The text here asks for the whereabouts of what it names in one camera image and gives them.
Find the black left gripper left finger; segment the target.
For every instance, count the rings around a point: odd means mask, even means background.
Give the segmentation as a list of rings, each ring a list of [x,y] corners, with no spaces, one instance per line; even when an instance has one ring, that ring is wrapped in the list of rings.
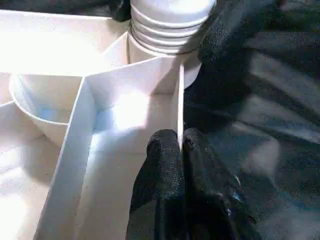
[[[185,240],[186,196],[183,160],[177,133],[155,132],[135,178],[126,239]]]

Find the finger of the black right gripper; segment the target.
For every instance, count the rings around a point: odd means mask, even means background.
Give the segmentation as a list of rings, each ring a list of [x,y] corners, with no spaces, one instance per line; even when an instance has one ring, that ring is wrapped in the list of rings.
[[[226,0],[210,19],[197,58],[201,67],[184,92],[186,105],[222,107],[242,99],[249,53],[245,42],[262,31],[279,10],[277,0]]]
[[[109,10],[113,20],[124,22],[131,19],[130,0],[110,0]]]

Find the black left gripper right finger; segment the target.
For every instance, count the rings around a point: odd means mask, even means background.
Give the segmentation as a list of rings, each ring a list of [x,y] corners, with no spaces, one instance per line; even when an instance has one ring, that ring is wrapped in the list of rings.
[[[184,132],[183,163],[190,239],[261,239],[238,177],[196,128]]]

